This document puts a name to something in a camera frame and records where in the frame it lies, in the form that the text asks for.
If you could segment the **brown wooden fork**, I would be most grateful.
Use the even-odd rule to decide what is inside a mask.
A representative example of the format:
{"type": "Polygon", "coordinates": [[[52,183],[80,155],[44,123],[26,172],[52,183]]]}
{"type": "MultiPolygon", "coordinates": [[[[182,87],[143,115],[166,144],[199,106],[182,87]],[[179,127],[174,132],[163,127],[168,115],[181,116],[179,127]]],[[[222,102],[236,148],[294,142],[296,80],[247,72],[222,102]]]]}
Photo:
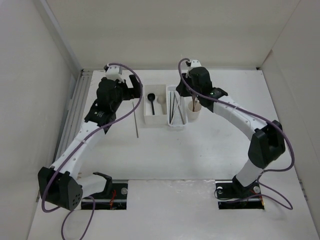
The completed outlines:
{"type": "Polygon", "coordinates": [[[193,95],[192,96],[192,111],[195,112],[196,111],[196,105],[197,105],[197,96],[196,95],[193,95]]]}

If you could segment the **black chopstick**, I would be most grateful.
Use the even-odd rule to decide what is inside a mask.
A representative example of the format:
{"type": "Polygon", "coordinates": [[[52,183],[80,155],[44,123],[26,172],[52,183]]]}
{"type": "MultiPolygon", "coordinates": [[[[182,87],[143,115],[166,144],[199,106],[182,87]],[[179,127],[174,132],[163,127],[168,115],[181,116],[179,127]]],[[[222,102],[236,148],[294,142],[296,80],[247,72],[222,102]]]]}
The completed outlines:
{"type": "Polygon", "coordinates": [[[169,123],[172,119],[172,91],[169,91],[169,123]]]}
{"type": "Polygon", "coordinates": [[[172,104],[172,114],[171,114],[171,118],[173,117],[173,114],[174,114],[174,111],[175,111],[175,109],[176,109],[176,99],[177,99],[178,97],[177,97],[177,92],[176,91],[174,91],[174,97],[173,97],[173,104],[172,104]]]}

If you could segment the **silver metal chopstick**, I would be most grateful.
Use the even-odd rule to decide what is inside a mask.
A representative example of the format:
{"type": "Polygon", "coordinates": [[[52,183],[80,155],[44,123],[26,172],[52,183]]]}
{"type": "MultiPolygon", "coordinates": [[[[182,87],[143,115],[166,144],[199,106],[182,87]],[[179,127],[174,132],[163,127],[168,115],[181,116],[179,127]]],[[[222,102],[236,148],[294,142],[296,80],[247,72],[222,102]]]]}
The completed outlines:
{"type": "MultiPolygon", "coordinates": [[[[132,108],[135,109],[135,103],[132,102],[132,108]]],[[[139,138],[139,130],[138,130],[138,125],[137,125],[137,118],[136,118],[136,111],[133,111],[133,116],[134,116],[134,124],[135,124],[135,132],[136,132],[136,137],[139,138]]]]}

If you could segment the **black plastic spoon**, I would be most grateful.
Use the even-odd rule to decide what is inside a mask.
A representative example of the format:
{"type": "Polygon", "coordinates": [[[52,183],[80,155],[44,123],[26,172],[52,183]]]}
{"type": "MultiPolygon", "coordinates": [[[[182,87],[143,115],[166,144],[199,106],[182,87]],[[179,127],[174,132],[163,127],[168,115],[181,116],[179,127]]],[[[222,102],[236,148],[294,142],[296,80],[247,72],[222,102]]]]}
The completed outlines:
{"type": "Polygon", "coordinates": [[[155,94],[154,93],[149,93],[147,95],[147,99],[149,100],[150,104],[151,104],[151,111],[152,111],[152,114],[155,115],[155,108],[154,108],[154,101],[155,101],[155,94]]]}

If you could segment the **beige plastic spoon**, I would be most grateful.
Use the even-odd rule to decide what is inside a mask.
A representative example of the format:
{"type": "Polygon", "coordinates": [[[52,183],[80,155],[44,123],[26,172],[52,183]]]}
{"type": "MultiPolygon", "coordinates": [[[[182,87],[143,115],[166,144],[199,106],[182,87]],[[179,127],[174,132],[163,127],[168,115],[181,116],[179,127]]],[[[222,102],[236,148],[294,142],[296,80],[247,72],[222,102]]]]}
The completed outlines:
{"type": "Polygon", "coordinates": [[[166,98],[163,95],[159,95],[157,97],[157,102],[161,106],[162,114],[165,115],[167,113],[167,110],[166,110],[166,98]]]}

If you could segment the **light wooden chopstick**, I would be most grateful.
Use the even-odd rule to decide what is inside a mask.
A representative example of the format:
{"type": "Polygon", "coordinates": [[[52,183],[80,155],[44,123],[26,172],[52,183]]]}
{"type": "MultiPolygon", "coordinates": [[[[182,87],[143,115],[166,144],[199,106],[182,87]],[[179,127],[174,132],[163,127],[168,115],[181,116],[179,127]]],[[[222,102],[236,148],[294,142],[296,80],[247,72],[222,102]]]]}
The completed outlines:
{"type": "Polygon", "coordinates": [[[171,112],[172,112],[172,100],[171,100],[172,92],[171,91],[168,91],[168,96],[169,96],[169,101],[168,101],[168,103],[169,103],[169,113],[168,113],[168,116],[169,116],[169,123],[170,123],[170,121],[171,121],[171,112]]]}

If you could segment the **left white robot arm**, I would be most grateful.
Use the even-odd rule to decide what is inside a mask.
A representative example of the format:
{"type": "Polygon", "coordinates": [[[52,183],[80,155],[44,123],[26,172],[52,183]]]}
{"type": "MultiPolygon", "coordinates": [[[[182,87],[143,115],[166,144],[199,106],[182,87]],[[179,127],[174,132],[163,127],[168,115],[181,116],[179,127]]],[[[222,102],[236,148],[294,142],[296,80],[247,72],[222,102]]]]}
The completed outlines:
{"type": "Polygon", "coordinates": [[[117,118],[117,110],[124,101],[142,100],[143,84],[136,73],[129,75],[132,87],[117,73],[103,77],[96,91],[96,99],[85,116],[80,130],[65,152],[49,167],[38,172],[41,208],[45,213],[59,208],[73,211],[83,198],[100,198],[111,195],[112,177],[94,172],[77,179],[84,161],[89,159],[94,146],[104,137],[112,125],[126,119],[134,111],[117,118]]]}

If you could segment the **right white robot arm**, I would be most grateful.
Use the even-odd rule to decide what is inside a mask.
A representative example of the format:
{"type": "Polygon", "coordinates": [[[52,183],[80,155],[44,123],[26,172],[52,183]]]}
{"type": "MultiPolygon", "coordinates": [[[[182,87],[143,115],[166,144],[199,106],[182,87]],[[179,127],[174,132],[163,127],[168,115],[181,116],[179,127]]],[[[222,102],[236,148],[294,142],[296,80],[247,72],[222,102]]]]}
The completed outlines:
{"type": "Polygon", "coordinates": [[[212,85],[209,71],[203,66],[181,72],[176,91],[181,97],[195,96],[201,106],[227,120],[248,138],[248,160],[222,189],[231,199],[249,197],[268,165],[286,150],[282,125],[237,105],[226,91],[212,85]]]}

